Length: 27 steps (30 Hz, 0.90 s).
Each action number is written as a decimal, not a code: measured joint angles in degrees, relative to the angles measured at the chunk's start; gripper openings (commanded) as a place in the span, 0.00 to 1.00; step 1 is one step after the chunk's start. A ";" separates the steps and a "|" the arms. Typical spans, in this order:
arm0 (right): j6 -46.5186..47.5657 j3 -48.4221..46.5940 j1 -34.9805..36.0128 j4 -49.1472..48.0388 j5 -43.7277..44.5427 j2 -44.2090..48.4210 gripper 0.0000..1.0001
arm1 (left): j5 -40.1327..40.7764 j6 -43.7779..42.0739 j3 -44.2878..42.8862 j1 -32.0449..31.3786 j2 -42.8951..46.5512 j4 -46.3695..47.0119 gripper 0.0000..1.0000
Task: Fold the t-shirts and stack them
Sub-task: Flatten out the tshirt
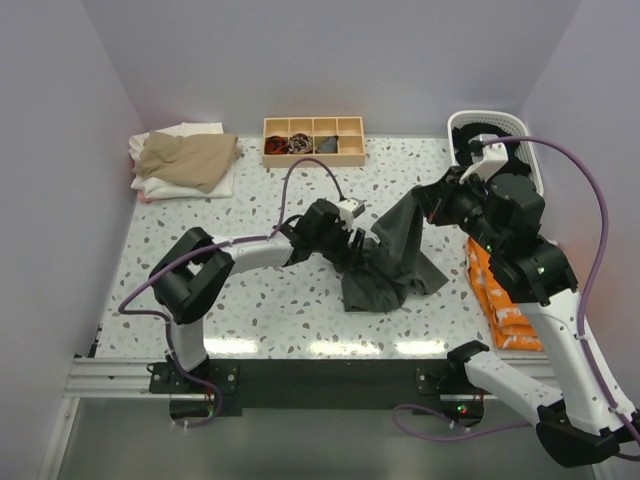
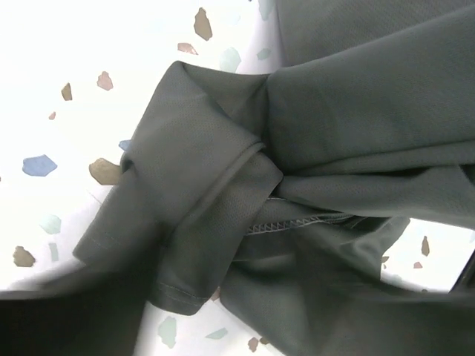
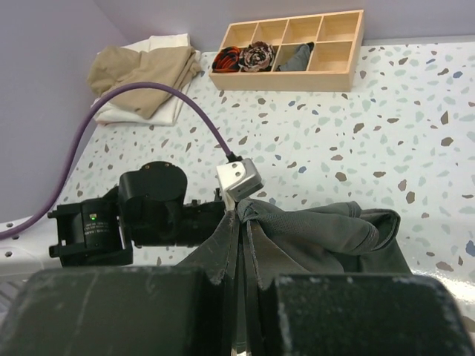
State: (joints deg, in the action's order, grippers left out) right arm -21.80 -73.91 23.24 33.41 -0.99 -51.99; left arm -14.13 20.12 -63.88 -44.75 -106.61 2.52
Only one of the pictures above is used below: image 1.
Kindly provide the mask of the dark grey t-shirt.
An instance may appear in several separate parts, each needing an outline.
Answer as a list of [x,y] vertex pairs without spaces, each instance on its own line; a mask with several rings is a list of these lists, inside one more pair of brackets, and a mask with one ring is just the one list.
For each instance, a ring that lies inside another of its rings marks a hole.
[[446,285],[445,274],[421,251],[423,223],[411,192],[374,222],[374,236],[364,240],[363,262],[343,273],[345,311],[392,312],[410,293],[431,295]]

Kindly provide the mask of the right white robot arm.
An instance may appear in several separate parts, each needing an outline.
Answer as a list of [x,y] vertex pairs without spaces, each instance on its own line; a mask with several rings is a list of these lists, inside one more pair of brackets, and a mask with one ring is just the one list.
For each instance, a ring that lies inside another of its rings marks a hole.
[[433,226],[457,225],[489,255],[494,279],[541,341],[557,387],[508,365],[479,341],[451,350],[448,386],[485,390],[534,426],[545,451],[566,468],[601,463],[639,432],[639,412],[621,392],[596,344],[584,353],[590,328],[578,316],[577,279],[565,254],[539,233],[545,201],[524,176],[488,182],[451,167],[411,195]]

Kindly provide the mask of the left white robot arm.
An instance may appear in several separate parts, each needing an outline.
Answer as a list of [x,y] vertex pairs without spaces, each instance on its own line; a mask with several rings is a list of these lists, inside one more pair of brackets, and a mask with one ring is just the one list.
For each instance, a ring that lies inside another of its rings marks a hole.
[[365,211],[357,199],[334,204],[318,199],[302,215],[289,218],[267,236],[223,239],[196,227],[163,257],[149,279],[156,301],[171,315],[169,351],[176,363],[173,382],[185,392],[207,380],[203,318],[229,276],[262,268],[283,268],[319,254],[343,269],[362,262],[365,232],[354,220]]

